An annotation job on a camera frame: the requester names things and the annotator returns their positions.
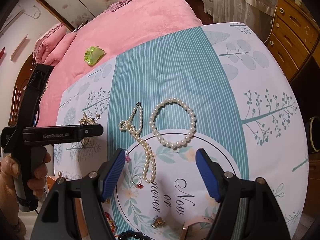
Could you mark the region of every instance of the hand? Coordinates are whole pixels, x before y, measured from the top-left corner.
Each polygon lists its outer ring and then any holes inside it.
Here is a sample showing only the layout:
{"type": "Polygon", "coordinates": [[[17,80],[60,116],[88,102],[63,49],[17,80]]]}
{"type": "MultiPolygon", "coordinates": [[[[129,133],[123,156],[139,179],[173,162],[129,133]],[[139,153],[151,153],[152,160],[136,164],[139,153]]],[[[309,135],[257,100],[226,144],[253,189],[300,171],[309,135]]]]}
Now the hand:
{"type": "MultiPolygon", "coordinates": [[[[45,163],[48,163],[50,160],[51,157],[49,153],[46,153],[44,163],[34,171],[35,178],[27,182],[28,187],[33,190],[33,195],[37,197],[41,197],[44,194],[44,186],[46,184],[45,176],[48,173],[45,163]]],[[[19,206],[13,182],[13,177],[17,177],[19,173],[18,164],[10,156],[2,160],[0,173],[0,209],[11,225],[17,225],[19,221],[19,206]]]]}

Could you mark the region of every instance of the pink pillow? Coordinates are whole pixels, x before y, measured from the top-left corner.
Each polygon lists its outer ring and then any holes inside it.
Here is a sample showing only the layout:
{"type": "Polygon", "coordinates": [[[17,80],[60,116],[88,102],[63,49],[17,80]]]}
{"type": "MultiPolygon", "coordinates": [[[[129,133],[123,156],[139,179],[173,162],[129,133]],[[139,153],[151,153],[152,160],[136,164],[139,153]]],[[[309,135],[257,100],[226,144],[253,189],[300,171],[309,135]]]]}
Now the pink pillow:
{"type": "Polygon", "coordinates": [[[76,35],[76,33],[68,33],[65,35],[54,48],[54,50],[48,55],[43,64],[51,66],[57,65],[59,61],[62,60],[64,54],[67,52],[76,35]]]}
{"type": "Polygon", "coordinates": [[[66,35],[67,28],[61,26],[58,30],[46,38],[36,52],[36,63],[43,63],[51,51],[57,46],[59,41],[66,35]]]}
{"type": "Polygon", "coordinates": [[[41,43],[46,39],[48,38],[52,33],[54,33],[56,30],[58,30],[61,26],[63,26],[64,24],[63,23],[57,23],[55,24],[54,26],[51,27],[50,30],[48,30],[45,34],[43,34],[37,41],[36,41],[36,44],[35,44],[35,49],[33,50],[33,58],[36,57],[36,52],[38,51],[41,43]]]}

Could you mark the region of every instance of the wooden headboard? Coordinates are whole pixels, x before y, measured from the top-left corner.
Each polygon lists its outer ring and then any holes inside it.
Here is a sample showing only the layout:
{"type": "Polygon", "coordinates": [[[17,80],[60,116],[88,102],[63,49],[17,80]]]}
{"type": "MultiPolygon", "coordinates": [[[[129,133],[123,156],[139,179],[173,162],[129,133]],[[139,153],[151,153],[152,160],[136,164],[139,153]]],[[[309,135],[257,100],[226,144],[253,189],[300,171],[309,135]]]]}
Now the wooden headboard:
{"type": "Polygon", "coordinates": [[[19,75],[14,85],[8,126],[14,126],[17,122],[18,112],[24,95],[25,87],[28,84],[28,80],[33,69],[33,56],[31,54],[20,69],[19,75]]]}

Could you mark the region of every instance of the pearl necklace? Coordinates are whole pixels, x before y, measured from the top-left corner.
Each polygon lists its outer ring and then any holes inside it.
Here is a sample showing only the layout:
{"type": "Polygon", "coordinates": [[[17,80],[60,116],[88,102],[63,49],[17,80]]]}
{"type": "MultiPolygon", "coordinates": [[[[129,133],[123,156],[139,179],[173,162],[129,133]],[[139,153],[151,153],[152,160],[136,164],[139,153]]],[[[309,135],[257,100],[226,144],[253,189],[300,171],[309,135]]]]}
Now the pearl necklace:
{"type": "Polygon", "coordinates": [[[187,105],[186,102],[182,101],[178,98],[168,98],[163,101],[161,101],[159,104],[156,105],[156,107],[153,109],[153,112],[151,113],[150,119],[149,119],[149,126],[152,131],[152,133],[156,136],[158,141],[163,145],[170,147],[172,149],[175,149],[180,146],[184,146],[187,144],[188,141],[193,137],[193,134],[196,132],[196,117],[195,113],[192,111],[192,109],[187,105]],[[166,141],[161,134],[158,132],[156,125],[155,125],[155,117],[158,114],[159,110],[162,107],[165,107],[165,105],[170,103],[176,103],[183,107],[184,110],[186,110],[190,115],[190,130],[188,134],[180,141],[176,141],[175,143],[172,143],[170,141],[166,141]]]}
{"type": "Polygon", "coordinates": [[[156,179],[156,162],[153,156],[153,152],[151,150],[150,145],[140,137],[140,133],[142,131],[143,125],[143,115],[142,115],[142,106],[141,103],[138,102],[137,105],[133,108],[131,115],[129,116],[128,120],[122,120],[118,127],[120,131],[128,131],[134,139],[141,144],[143,149],[145,150],[146,160],[142,172],[142,179],[147,183],[152,183],[156,179]],[[136,130],[135,126],[131,123],[134,115],[136,114],[137,110],[139,109],[139,127],[136,130]],[[147,179],[147,172],[149,168],[149,164],[151,164],[151,178],[147,179]]]}

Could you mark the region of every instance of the black bead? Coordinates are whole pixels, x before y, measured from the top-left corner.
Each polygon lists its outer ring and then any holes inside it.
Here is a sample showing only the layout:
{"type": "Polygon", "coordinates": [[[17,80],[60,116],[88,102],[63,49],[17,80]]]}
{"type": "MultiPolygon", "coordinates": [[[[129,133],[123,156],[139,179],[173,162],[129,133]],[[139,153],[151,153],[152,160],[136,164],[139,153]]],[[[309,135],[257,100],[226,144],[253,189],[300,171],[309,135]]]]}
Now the black bead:
{"type": "Polygon", "coordinates": [[[126,233],[125,233],[125,236],[126,237],[132,237],[133,236],[133,231],[132,230],[128,230],[128,231],[126,231],[126,233]]]}
{"type": "Polygon", "coordinates": [[[143,234],[141,234],[140,232],[134,232],[134,233],[133,233],[133,238],[139,239],[139,238],[141,238],[141,237],[143,237],[143,234]]]}

